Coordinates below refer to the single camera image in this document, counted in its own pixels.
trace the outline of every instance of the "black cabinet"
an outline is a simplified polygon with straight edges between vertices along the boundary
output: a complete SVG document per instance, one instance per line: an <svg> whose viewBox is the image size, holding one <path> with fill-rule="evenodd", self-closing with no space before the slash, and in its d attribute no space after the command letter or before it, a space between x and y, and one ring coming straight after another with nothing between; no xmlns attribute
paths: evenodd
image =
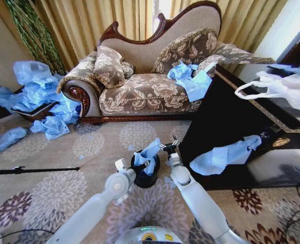
<svg viewBox="0 0 300 244"><path fill-rule="evenodd" d="M227 166L221 175L202 176L194 172L189 167L190 162L214 147L235 143L244 136L260 135L262 144L252 152L248 162L272 149L300 148L300 120L270 99L238 98L234 91L242 84L241 79L218 66L210 88L179 145L184 165L206 189L279 186L257 182L246 165ZM245 92L257 93L250 87Z"/></svg>

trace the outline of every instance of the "cable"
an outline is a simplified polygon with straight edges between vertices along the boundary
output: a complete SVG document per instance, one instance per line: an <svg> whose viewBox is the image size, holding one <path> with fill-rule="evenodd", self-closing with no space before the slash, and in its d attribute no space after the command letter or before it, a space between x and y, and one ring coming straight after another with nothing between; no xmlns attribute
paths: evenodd
<svg viewBox="0 0 300 244"><path fill-rule="evenodd" d="M47 233L50 233L50 234L54 234L54 232L49 231L49 230L43 230L43 229L26 229L26 230L18 230L18 231L9 233L9 234L7 234L7 235L4 235L4 236L0 237L0 239L2 239L2 238L4 238L4 237L7 237L7 236L9 236L9 235L17 234L17 233L20 233L20 232L26 232L26 231L44 231L44 232L47 232Z"/></svg>
<svg viewBox="0 0 300 244"><path fill-rule="evenodd" d="M298 196L299 196L299 198L300 198L299 187L300 187L300 182L296 185L296 190L297 190ZM292 214L291 218L290 218L290 219L287 221L287 223L286 223L286 227L285 227L285 229L284 229L284 231L283 231L283 236L284 236L284 238L285 238L287 244L289 244L289 243L288 243L288 240L287 240L287 232L288 232L289 228L290 228L293 224L295 224L295 223L297 223L298 221L300 221L300 218L297 219L297 220L293 220L293 218L294 218L294 217L296 216L296 214L299 213L299 212L300 212L300 210L294 212L294 213Z"/></svg>

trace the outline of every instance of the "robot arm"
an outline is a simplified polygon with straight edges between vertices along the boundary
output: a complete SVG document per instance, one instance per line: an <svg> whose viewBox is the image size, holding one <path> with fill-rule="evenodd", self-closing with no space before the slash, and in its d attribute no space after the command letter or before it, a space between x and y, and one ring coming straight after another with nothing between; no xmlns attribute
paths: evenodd
<svg viewBox="0 0 300 244"><path fill-rule="evenodd" d="M105 190L93 195L77 212L75 212L47 241L47 244L77 244L104 217L107 206L112 200L124 201L135 180L135 171L125 167L124 159L115 162L118 173L108 177Z"/></svg>
<svg viewBox="0 0 300 244"><path fill-rule="evenodd" d="M161 145L161 148L169 154L170 177L177 185L200 226L214 238L217 244L248 243L230 230L221 209L206 190L191 176L190 171L182 165L179 155L174 151L176 145L177 140L167 145Z"/></svg>

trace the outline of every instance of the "sofa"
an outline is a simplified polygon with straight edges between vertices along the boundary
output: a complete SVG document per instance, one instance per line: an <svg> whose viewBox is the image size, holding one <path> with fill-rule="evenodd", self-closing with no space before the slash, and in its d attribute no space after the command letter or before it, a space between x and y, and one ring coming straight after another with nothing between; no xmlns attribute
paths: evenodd
<svg viewBox="0 0 300 244"><path fill-rule="evenodd" d="M106 46L120 53L125 61L134 66L134 73L116 88L99 84L93 74L97 48L60 82L58 91L69 99L81 102L80 117L83 121L103 123L107 121L136 121L192 118L201 100L189 102L186 91L166 73L154 73L154 63L161 51L174 40L197 29L209 28L217 35L221 29L221 11L217 4L209 1L194 3L171 20L163 14L155 33L147 40L134 41L122 36L118 23L114 22L101 36L98 48ZM199 70L212 61L222 63L271 63L270 59L259 59L231 44L217 43L210 55L199 64Z"/></svg>

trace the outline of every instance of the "black cup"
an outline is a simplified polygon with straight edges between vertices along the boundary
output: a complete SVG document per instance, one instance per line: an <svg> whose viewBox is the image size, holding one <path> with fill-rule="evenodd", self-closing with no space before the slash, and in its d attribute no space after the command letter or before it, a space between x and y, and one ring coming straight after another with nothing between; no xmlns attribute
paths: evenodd
<svg viewBox="0 0 300 244"><path fill-rule="evenodd" d="M156 183L157 173L160 168L160 159L157 154L154 156L154 158L155 158L156 165L155 165L154 173L152 174L152 176L147 175L143 170L141 170L141 172L138 175L136 175L134 183L138 187L149 188ZM133 157L131 159L131 167L132 168L134 167L134 159L135 159L135 156L133 155Z"/></svg>

